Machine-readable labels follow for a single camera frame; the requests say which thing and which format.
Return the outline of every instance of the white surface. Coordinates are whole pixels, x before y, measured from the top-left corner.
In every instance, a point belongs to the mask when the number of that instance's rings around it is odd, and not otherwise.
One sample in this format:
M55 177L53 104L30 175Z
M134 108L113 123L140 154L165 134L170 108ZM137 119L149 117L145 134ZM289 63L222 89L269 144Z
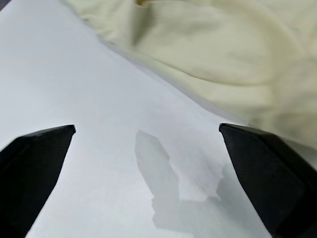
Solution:
M109 50L60 2L13 0L0 13L0 80L1 147L77 129L27 238L269 237L218 132L228 120Z

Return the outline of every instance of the crumpled cloth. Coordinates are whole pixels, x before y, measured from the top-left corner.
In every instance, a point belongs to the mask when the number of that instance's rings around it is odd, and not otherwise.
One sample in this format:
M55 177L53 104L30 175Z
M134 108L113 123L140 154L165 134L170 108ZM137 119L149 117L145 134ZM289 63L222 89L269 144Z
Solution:
M317 1L64 1L194 94L317 148Z

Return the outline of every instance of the towel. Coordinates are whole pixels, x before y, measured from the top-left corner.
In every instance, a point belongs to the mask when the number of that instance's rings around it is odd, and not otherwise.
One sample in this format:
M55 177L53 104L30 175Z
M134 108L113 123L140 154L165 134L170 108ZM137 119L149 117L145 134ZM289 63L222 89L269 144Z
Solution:
M64 0L105 41L260 129L317 148L315 0Z

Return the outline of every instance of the cream fabric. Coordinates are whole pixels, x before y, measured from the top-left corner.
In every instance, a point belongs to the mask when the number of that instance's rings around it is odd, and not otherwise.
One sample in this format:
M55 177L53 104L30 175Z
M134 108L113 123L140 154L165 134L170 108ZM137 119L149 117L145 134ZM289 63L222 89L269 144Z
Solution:
M317 148L317 1L65 1L105 41L193 93Z

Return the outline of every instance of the fabric fold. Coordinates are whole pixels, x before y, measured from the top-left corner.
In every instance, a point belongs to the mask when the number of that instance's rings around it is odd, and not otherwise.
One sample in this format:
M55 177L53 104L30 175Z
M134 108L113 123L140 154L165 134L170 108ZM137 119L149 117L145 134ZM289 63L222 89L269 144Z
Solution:
M317 148L312 0L64 1L105 41L192 93Z

